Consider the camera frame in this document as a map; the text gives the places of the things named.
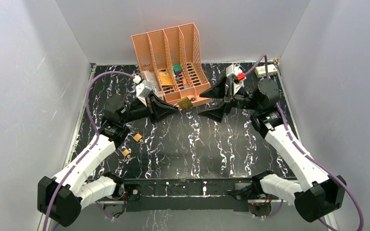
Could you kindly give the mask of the large brass padlock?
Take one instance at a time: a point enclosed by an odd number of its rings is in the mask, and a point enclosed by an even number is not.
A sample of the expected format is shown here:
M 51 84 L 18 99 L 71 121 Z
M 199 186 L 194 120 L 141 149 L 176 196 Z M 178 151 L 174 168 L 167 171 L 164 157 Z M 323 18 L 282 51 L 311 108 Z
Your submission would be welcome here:
M 187 110 L 189 108 L 192 108 L 194 105 L 193 105 L 193 101 L 195 100 L 194 97 L 188 97 L 188 96 L 185 96 L 184 98 L 182 98 L 181 100 L 179 100 L 177 103 L 175 103 L 173 106 L 179 108 L 179 110 Z

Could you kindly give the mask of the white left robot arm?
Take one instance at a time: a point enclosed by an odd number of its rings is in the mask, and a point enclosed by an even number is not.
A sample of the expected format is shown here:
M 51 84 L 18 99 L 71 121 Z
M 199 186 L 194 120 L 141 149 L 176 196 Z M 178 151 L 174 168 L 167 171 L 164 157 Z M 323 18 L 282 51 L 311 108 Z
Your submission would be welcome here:
M 163 101 L 153 91 L 130 104 L 121 95 L 114 95 L 107 99 L 104 110 L 99 134 L 65 168 L 38 182 L 37 210 L 63 227 L 70 226 L 82 209 L 104 197 L 120 200 L 127 196 L 124 180 L 114 173 L 86 182 L 100 163 L 124 143 L 130 133 L 127 123 L 142 118 L 156 123 L 179 112 L 177 106 Z

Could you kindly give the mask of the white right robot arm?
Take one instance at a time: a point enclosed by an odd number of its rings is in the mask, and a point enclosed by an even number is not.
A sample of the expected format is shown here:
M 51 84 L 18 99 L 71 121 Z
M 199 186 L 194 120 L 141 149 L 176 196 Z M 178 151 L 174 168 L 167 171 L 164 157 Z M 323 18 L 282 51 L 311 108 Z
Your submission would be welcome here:
M 200 116 L 221 122 L 232 108 L 251 110 L 254 129 L 278 152 L 297 178 L 297 183 L 283 179 L 271 171 L 252 177 L 252 194 L 258 199 L 274 195 L 293 204 L 299 215 L 313 222 L 339 208 L 344 199 L 341 176 L 333 176 L 318 167 L 300 145 L 285 117 L 278 111 L 281 98 L 278 85 L 261 79 L 252 92 L 225 78 L 200 94 L 202 98 L 222 99 L 216 106 L 199 112 Z

